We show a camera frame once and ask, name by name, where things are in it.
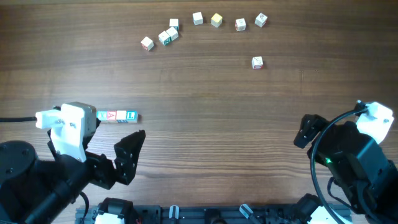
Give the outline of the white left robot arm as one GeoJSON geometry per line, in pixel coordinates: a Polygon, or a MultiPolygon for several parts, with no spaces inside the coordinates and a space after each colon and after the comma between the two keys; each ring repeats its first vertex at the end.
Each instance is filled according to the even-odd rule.
{"type": "Polygon", "coordinates": [[[51,223],[88,184],[129,185],[145,138],[143,130],[122,138],[113,161],[91,152],[84,162],[63,154],[44,161],[28,142],[1,143],[1,223],[51,223]]]}

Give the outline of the blue L letter block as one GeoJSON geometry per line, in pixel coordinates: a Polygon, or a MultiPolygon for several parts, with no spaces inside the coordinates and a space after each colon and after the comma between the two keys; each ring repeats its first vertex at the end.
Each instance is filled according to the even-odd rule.
{"type": "Polygon", "coordinates": [[[126,111],[126,121],[128,123],[136,123],[138,122],[138,113],[137,111],[126,111]]]}

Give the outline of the blue X letter block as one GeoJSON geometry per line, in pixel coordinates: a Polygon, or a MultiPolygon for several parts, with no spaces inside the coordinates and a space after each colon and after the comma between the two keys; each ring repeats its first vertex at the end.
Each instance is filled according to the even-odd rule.
{"type": "Polygon", "coordinates": [[[100,121],[107,121],[107,111],[97,111],[96,116],[100,121]]]}

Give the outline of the red A letter block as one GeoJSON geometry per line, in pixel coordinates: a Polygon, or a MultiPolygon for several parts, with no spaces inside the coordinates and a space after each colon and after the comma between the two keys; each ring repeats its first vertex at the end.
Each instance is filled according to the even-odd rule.
{"type": "Polygon", "coordinates": [[[107,123],[116,123],[117,111],[107,111],[106,112],[106,122],[107,123]]]}

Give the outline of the blue H letter block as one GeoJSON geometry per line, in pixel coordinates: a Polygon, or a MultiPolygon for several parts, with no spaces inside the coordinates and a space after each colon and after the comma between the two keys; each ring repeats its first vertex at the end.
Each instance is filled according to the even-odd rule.
{"type": "Polygon", "coordinates": [[[127,115],[127,111],[125,111],[125,110],[117,110],[117,112],[116,112],[116,121],[118,123],[127,123],[126,115],[127,115]]]}

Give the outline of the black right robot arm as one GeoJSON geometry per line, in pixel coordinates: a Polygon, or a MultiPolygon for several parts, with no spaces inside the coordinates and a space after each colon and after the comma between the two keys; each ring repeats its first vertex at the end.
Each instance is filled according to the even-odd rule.
{"type": "Polygon", "coordinates": [[[333,124],[317,114],[303,116],[294,139],[307,151],[310,167],[327,167],[349,208],[371,223],[397,223],[397,167],[380,145],[352,121],[333,124]]]}

